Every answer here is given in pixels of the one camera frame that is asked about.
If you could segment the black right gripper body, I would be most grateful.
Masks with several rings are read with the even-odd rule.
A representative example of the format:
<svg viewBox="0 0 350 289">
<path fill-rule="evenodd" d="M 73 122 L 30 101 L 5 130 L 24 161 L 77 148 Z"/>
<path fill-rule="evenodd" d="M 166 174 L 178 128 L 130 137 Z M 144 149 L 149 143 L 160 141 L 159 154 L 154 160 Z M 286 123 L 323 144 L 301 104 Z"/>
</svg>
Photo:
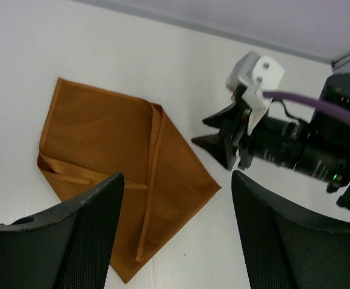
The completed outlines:
<svg viewBox="0 0 350 289">
<path fill-rule="evenodd" d="M 229 109 L 231 115 L 222 125 L 223 167 L 231 170 L 239 156 L 239 167 L 243 170 L 251 166 L 254 158 L 294 168 L 301 157 L 301 123 L 265 115 L 248 134 L 249 107 L 241 99 L 244 92 L 244 87 L 235 89 L 234 105 Z"/>
</svg>

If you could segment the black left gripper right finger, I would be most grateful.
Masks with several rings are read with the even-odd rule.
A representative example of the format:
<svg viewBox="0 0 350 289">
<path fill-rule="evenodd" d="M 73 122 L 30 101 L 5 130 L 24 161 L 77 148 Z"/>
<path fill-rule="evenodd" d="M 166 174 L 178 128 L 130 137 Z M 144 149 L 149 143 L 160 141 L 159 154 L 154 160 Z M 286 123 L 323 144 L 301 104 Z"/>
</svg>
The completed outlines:
<svg viewBox="0 0 350 289">
<path fill-rule="evenodd" d="M 251 288 L 350 288 L 350 223 L 233 171 L 231 191 Z"/>
</svg>

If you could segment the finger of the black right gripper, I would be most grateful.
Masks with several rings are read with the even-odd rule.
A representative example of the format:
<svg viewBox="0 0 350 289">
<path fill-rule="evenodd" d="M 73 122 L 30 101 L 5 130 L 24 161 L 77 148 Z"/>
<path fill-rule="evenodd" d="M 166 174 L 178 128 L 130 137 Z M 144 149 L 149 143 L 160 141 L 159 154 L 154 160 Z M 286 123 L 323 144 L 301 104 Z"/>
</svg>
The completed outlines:
<svg viewBox="0 0 350 289">
<path fill-rule="evenodd" d="M 220 110 L 219 112 L 206 117 L 202 123 L 206 126 L 221 130 L 224 125 L 236 128 L 238 127 L 241 115 L 241 106 L 236 102 Z"/>
<path fill-rule="evenodd" d="M 203 135 L 192 138 L 191 142 L 208 152 L 223 168 L 233 169 L 234 147 L 228 137 L 221 134 Z"/>
</svg>

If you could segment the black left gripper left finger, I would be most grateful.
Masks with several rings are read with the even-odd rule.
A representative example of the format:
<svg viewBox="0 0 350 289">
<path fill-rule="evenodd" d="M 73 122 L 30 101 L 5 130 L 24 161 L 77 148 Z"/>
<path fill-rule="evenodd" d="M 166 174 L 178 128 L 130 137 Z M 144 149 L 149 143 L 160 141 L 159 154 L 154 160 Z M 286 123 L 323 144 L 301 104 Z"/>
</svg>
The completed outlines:
<svg viewBox="0 0 350 289">
<path fill-rule="evenodd" d="M 104 288 L 124 192 L 121 173 L 0 224 L 0 288 Z"/>
</svg>

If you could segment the brown cloth napkin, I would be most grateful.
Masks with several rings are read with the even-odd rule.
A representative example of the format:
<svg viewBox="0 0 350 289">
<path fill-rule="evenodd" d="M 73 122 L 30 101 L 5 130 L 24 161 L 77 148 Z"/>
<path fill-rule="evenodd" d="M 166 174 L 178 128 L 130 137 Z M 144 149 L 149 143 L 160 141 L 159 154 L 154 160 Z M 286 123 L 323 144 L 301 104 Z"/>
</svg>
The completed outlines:
<svg viewBox="0 0 350 289">
<path fill-rule="evenodd" d="M 65 79 L 55 87 L 37 165 L 62 201 L 123 173 L 110 261 L 123 282 L 220 189 L 160 105 Z"/>
</svg>

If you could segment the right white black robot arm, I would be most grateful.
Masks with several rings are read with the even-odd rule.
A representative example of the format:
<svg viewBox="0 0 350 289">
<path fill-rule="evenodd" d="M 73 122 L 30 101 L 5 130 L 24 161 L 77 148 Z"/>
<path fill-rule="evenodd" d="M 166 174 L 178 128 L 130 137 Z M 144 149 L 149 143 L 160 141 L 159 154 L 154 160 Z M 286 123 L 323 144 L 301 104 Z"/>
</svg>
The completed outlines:
<svg viewBox="0 0 350 289">
<path fill-rule="evenodd" d="M 204 119 L 216 134 L 192 142 L 207 151 L 225 169 L 247 169 L 254 158 L 326 182 L 327 192 L 345 188 L 338 206 L 350 210 L 350 73 L 325 81 L 319 99 L 287 92 L 266 92 L 271 102 L 298 102 L 314 108 L 309 122 L 290 116 L 288 121 L 256 112 L 244 100 L 245 87 L 234 91 L 234 102 Z"/>
</svg>

